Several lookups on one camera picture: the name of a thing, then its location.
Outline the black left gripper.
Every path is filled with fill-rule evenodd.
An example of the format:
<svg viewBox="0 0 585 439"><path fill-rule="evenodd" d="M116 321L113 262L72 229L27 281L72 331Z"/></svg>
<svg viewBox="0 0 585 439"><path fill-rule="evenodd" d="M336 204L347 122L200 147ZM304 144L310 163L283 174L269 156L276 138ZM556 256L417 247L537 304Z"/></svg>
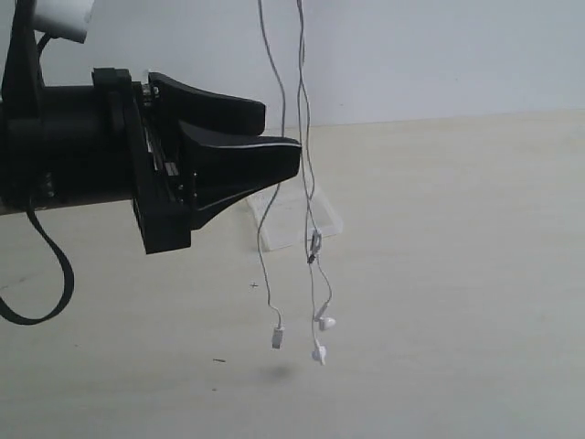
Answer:
<svg viewBox="0 0 585 439"><path fill-rule="evenodd" d="M262 102L201 90L150 72L151 106L143 85L132 80L128 70L95 69L92 81L105 97L112 129L128 152L133 213L148 254L190 247L191 228L202 229L238 201L299 172L298 141L260 135L266 123ZM163 120L183 121L177 164L185 203L172 187L155 140L152 107Z"/></svg>

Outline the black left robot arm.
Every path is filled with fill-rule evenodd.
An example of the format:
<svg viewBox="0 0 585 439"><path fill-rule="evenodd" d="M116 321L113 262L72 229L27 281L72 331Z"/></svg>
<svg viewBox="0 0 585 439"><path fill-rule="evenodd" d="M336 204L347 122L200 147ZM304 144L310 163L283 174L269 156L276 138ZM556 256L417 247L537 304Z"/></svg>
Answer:
<svg viewBox="0 0 585 439"><path fill-rule="evenodd" d="M147 253L240 200L292 177L302 148L264 133L263 103L152 72L95 69L83 86L48 86L36 33L83 42L89 1L19 1L1 88L1 200L49 209L129 199Z"/></svg>

